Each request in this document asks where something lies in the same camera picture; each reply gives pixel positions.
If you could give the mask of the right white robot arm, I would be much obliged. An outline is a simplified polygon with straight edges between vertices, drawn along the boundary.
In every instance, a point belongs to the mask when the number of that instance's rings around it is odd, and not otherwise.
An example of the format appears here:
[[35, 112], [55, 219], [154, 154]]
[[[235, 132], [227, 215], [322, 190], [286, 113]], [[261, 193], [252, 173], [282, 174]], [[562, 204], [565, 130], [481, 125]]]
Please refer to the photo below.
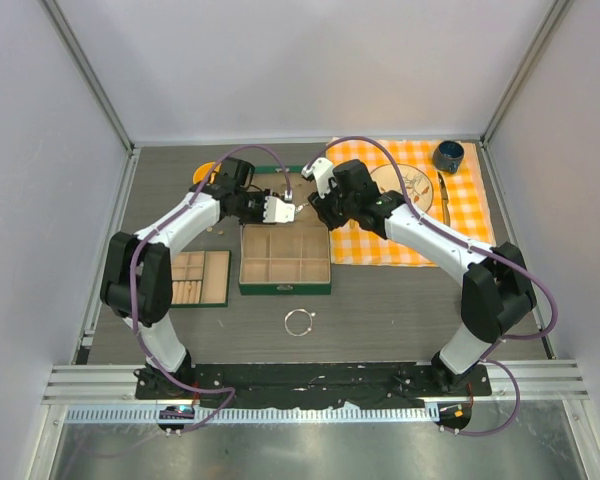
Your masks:
[[437, 391], [463, 388], [478, 361], [536, 306], [524, 258], [509, 242], [474, 242], [433, 219], [395, 190], [381, 190], [359, 160], [333, 165], [318, 158], [302, 170], [316, 184], [308, 197], [329, 230], [355, 221], [363, 230], [406, 246], [444, 270], [461, 287], [461, 325], [431, 360]]

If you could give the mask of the green jewelry box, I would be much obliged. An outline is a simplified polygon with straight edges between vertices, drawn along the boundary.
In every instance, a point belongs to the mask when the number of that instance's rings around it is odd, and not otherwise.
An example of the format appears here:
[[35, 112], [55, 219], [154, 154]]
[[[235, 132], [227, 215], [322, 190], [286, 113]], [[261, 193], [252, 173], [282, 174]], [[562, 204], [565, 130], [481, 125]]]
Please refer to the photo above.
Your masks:
[[278, 167], [258, 167], [254, 185], [282, 193], [291, 181], [293, 223], [246, 224], [241, 227], [238, 285], [243, 295], [329, 295], [332, 290], [330, 234], [307, 203], [315, 190], [291, 166], [284, 175]]

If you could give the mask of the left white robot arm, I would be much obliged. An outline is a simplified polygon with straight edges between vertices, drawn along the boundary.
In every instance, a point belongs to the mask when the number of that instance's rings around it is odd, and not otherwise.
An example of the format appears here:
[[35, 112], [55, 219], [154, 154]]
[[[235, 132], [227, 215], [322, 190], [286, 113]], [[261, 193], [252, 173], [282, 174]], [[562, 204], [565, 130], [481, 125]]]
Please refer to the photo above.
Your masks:
[[188, 393], [229, 393], [199, 389], [191, 354], [178, 339], [169, 316], [173, 298], [172, 261], [195, 237], [226, 217], [241, 223], [270, 223], [277, 204], [290, 197], [252, 188], [255, 167], [235, 157], [194, 183], [184, 198], [151, 225], [133, 234], [119, 231], [108, 244], [100, 299], [130, 327], [145, 355], [139, 382], [173, 399]]

